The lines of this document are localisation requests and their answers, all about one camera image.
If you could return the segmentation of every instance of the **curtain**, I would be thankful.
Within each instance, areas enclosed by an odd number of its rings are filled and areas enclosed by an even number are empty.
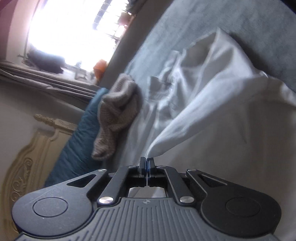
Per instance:
[[[78,80],[68,80],[58,75],[29,69],[7,61],[0,61],[0,80],[44,91],[83,109],[100,88],[96,85]]]

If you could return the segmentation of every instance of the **metal screw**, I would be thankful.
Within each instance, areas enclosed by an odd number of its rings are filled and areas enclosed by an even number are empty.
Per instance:
[[[112,197],[108,197],[108,196],[106,196],[106,197],[101,197],[101,198],[99,199],[99,202],[102,203],[102,204],[110,204],[110,203],[112,203],[113,201],[114,201],[114,199],[113,199]]]
[[[182,203],[192,203],[194,202],[194,198],[191,196],[183,196],[180,198],[180,202]]]

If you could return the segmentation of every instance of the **orange object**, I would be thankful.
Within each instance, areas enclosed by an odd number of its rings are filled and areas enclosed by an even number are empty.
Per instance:
[[[103,77],[106,71],[106,68],[107,68],[107,62],[103,59],[100,59],[94,66],[94,75],[96,76],[98,81],[100,81],[100,79]]]

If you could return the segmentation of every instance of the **circular cap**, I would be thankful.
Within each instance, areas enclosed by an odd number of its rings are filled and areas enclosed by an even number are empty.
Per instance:
[[[227,210],[235,216],[252,217],[260,211],[260,205],[253,199],[237,197],[226,203]]]
[[[56,217],[64,213],[68,208],[68,203],[60,198],[48,197],[37,201],[34,206],[34,212],[41,217]]]
[[[113,199],[112,197],[108,197],[108,196],[106,196],[106,197],[101,197],[101,198],[99,199],[99,202],[102,203],[102,204],[110,204],[110,203],[112,203],[113,201],[114,201],[114,199]]]
[[[191,196],[183,196],[180,198],[180,202],[182,203],[192,203],[194,202],[194,198]]]

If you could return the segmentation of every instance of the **bed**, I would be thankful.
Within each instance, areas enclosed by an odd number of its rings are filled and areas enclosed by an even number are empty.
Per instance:
[[[214,31],[217,27],[229,33],[240,44],[256,68],[281,79],[290,89],[296,91],[296,15],[280,0],[174,0],[124,72],[133,77],[144,95],[149,76],[157,76],[160,73],[172,50],[182,50],[198,37]],[[106,77],[109,85],[114,83],[120,72],[122,71],[117,69]],[[35,152],[36,148],[40,148],[29,144],[19,153],[8,171],[2,187],[2,201],[5,204],[2,212],[7,240],[17,235],[10,217],[13,202],[18,197],[44,186],[45,177],[51,172],[58,154],[70,138],[72,131],[76,129],[76,126],[70,123],[62,126],[53,124],[64,123],[62,120],[43,117],[39,119],[51,124],[56,128],[56,132],[62,132],[66,136],[55,134],[55,138],[51,137],[55,139],[55,143],[58,143],[52,147],[57,155],[51,158],[40,158],[40,155],[49,150],[49,147],[42,147],[44,151],[39,152],[41,154],[26,159],[24,150],[30,150],[31,153]],[[108,168],[117,169],[121,165],[132,164],[129,160],[119,161],[119,157],[124,152],[126,137],[127,133],[122,135],[117,153],[106,163]],[[37,164],[34,165],[34,170],[31,169],[30,163],[39,163],[41,160],[48,168],[42,168],[42,165]],[[15,192],[12,189],[16,180],[19,180],[20,172],[21,175],[26,175],[27,179],[21,177],[25,180],[25,185],[22,185],[22,191],[17,194],[17,197],[11,198],[12,193]]]

